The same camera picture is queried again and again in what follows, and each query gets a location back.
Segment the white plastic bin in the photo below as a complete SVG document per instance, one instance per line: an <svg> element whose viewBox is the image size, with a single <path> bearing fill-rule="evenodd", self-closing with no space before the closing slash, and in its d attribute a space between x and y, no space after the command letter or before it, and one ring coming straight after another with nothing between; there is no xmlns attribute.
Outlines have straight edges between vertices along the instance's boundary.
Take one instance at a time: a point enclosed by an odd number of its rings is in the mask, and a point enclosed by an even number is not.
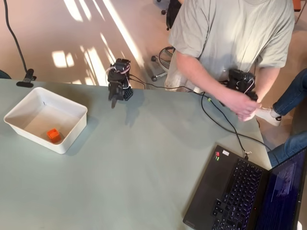
<svg viewBox="0 0 307 230"><path fill-rule="evenodd" d="M84 105L38 87L6 114L4 122L19 135L63 154L85 128L86 114ZM47 136L54 128L62 137L55 144Z"/></svg>

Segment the laptop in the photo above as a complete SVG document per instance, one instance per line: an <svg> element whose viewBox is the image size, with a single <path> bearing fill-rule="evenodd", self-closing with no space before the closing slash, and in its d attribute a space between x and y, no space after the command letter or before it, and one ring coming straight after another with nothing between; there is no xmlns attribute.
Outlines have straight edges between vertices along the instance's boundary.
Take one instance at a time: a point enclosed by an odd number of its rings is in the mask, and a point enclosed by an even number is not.
<svg viewBox="0 0 307 230"><path fill-rule="evenodd" d="M217 146L183 222L196 230L296 230L306 149L266 170Z"/></svg>

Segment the beige floor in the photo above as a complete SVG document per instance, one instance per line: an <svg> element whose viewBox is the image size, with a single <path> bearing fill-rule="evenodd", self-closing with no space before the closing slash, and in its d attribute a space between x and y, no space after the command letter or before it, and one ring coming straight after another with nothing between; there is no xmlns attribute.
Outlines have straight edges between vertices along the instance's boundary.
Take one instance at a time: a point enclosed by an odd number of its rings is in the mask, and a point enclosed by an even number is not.
<svg viewBox="0 0 307 230"><path fill-rule="evenodd" d="M106 85L105 70L114 58L131 60L131 73L151 82L162 70L150 58L168 45L162 0L9 0L11 27L18 37L28 68L38 81ZM0 4L0 15L4 6ZM13 79L24 70L4 17L0 20L0 69ZM307 9L295 26L286 67L263 101L271 106L295 75L307 67ZM164 80L156 82L163 85ZM280 127L260 121L265 141L275 147L286 140L292 114ZM300 220L307 228L307 188Z"/></svg>

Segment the light green table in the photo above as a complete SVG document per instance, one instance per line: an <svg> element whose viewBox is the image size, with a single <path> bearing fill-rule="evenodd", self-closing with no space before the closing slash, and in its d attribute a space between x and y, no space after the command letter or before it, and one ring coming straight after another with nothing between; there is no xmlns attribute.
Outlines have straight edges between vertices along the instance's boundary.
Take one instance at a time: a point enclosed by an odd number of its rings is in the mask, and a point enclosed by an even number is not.
<svg viewBox="0 0 307 230"><path fill-rule="evenodd" d="M31 89L0 80L1 230L183 230L216 144L242 155L192 93L135 90L111 109L106 87L35 82L88 107L88 125L64 155L17 135L3 117ZM208 113L230 127L205 103ZM262 140L255 119L242 134ZM250 160L270 169L263 146L242 138Z"/></svg>

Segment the hand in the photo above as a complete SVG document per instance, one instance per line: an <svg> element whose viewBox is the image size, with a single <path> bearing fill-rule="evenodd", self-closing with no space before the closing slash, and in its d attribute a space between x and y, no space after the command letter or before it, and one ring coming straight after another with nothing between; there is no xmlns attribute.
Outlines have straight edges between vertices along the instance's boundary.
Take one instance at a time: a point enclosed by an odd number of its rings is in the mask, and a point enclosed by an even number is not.
<svg viewBox="0 0 307 230"><path fill-rule="evenodd" d="M251 119L256 110L261 107L260 103L252 101L245 94L228 88L224 88L223 92L220 94L220 97L217 99L235 112L241 121Z"/></svg>

